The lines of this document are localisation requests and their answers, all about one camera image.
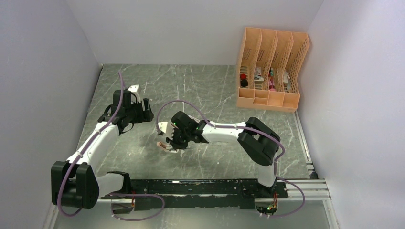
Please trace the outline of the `pink stapler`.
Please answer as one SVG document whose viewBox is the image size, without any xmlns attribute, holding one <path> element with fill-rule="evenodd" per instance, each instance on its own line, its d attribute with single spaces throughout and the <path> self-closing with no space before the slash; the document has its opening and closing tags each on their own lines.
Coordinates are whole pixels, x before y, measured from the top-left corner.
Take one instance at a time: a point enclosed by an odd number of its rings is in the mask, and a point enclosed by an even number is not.
<svg viewBox="0 0 405 229">
<path fill-rule="evenodd" d="M 156 143 L 157 147 L 162 149 L 163 151 L 167 153 L 178 153 L 178 149 L 174 149 L 174 147 L 170 144 L 164 143 L 164 142 L 157 142 Z"/>
</svg>

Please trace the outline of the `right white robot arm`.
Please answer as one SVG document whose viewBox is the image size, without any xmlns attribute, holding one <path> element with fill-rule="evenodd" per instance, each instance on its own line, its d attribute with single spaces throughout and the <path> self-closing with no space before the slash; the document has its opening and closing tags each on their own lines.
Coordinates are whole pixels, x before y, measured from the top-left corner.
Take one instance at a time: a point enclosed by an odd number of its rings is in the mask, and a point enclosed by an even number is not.
<svg viewBox="0 0 405 229">
<path fill-rule="evenodd" d="M 165 142 L 158 146 L 166 152 L 185 150 L 189 142 L 196 144 L 228 142 L 239 144 L 248 156 L 258 164 L 258 192 L 268 198 L 276 191 L 275 156 L 281 147 L 280 137 L 256 117 L 245 122 L 222 124 L 198 120 L 179 111 L 169 122 L 157 123 L 159 135 Z"/>
</svg>

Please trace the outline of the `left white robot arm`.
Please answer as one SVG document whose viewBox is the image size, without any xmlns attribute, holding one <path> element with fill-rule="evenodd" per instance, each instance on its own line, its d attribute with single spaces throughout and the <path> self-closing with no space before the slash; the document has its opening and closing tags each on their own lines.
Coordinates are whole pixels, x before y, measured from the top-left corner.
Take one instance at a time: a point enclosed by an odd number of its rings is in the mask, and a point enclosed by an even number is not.
<svg viewBox="0 0 405 229">
<path fill-rule="evenodd" d="M 52 203 L 64 207 L 91 209 L 101 197 L 115 193 L 127 198 L 132 192 L 128 173 L 112 171 L 96 177 L 93 169 L 107 155 L 118 137 L 134 124 L 151 122 L 154 114 L 149 99 L 142 98 L 139 85 L 113 93 L 113 103 L 99 117 L 83 145 L 67 160 L 51 168 Z"/>
</svg>

